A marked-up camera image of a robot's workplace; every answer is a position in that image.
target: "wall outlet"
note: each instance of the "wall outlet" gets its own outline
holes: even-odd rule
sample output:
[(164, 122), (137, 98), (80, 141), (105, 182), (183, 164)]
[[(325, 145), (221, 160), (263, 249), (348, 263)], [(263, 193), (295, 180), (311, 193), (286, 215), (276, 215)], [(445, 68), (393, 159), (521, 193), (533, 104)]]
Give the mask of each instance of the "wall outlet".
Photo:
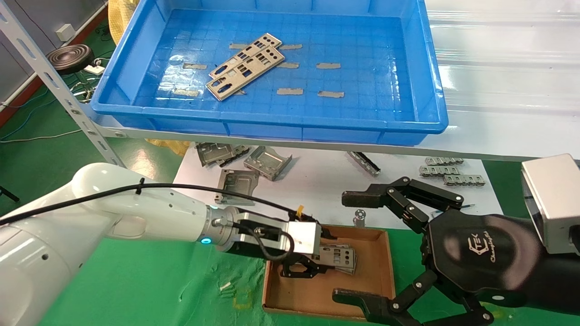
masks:
[(56, 31), (56, 35), (58, 35), (59, 40), (66, 42), (69, 39), (73, 38), (76, 31), (74, 30), (71, 24), (64, 24), (59, 30)]

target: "green floor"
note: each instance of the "green floor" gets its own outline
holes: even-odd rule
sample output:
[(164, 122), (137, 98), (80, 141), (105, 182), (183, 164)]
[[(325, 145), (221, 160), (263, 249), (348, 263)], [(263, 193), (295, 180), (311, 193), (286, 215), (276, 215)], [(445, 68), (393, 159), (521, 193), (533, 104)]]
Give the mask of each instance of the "green floor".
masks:
[[(86, 43), (96, 55), (114, 48), (112, 41), (91, 35)], [(0, 129), (0, 137), (15, 130), (48, 94), (19, 109)], [(54, 102), (39, 108), (25, 127), (9, 139), (56, 135), (78, 129)], [(160, 182), (171, 182), (181, 158), (168, 148), (142, 139), (110, 139), (128, 168)], [(0, 197), (0, 216), (67, 183), (82, 166), (103, 158), (82, 133), (56, 139), (0, 144), (0, 184), (21, 198), (15, 204)], [(519, 164), (485, 162), (485, 168), (504, 214), (527, 216), (523, 204)], [(410, 231), (389, 231), (397, 290), (422, 271), (420, 238)], [(42, 325), (339, 325), (352, 324), (310, 317), (266, 314), (260, 306), (263, 263), (256, 259), (217, 253), (201, 244), (104, 240), (63, 292)], [(231, 297), (219, 296), (217, 286), (236, 285)], [(535, 309), (506, 309), (489, 305), (496, 324), (570, 325), (580, 317)], [(461, 309), (437, 291), (417, 302), (412, 312), (420, 320), (441, 318)]]

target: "silver camera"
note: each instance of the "silver camera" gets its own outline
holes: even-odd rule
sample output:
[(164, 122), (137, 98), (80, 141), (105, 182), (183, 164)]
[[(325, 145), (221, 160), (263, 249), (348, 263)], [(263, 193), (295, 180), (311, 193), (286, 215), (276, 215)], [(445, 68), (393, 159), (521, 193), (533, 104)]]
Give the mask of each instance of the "silver camera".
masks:
[(570, 227), (580, 225), (580, 169), (569, 154), (522, 163), (524, 201), (549, 253), (580, 254)]

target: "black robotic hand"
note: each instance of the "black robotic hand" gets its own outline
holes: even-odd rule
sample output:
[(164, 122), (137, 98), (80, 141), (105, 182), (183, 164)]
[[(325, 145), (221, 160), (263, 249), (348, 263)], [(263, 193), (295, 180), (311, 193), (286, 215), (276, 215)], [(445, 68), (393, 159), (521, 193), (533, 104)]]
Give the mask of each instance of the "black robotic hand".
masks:
[[(429, 222), (411, 201), (443, 211)], [(395, 298), (335, 289), (333, 300), (360, 307), (367, 320), (393, 326), (488, 325), (493, 315), (479, 304), (529, 306), (580, 314), (580, 257), (550, 255), (531, 220), (503, 215), (467, 215), (463, 197), (403, 177), (372, 184), (365, 191), (345, 191), (342, 204), (389, 208), (418, 234), (426, 271)], [(407, 309), (432, 286), (466, 309), (466, 313), (419, 323)]]

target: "white robotic arm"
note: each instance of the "white robotic arm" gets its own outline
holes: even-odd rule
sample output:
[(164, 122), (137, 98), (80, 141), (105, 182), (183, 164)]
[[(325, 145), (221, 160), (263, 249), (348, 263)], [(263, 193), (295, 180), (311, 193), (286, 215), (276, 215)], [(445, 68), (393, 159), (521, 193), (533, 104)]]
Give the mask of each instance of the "white robotic arm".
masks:
[[(2, 217), (0, 224), (19, 213), (138, 184), (142, 178), (115, 165), (90, 164), (68, 184)], [(155, 181), (145, 178), (145, 183)], [(297, 243), (294, 252), (317, 253), (317, 223), (285, 222), (235, 207), (220, 209), (170, 188), (147, 188), (140, 194), (124, 191), (0, 226), (0, 325), (38, 323), (103, 237), (201, 241), (222, 251), (255, 256), (240, 244), (256, 248), (258, 242), (232, 227), (241, 220), (291, 234)], [(287, 252), (290, 241), (279, 237), (262, 242)]]

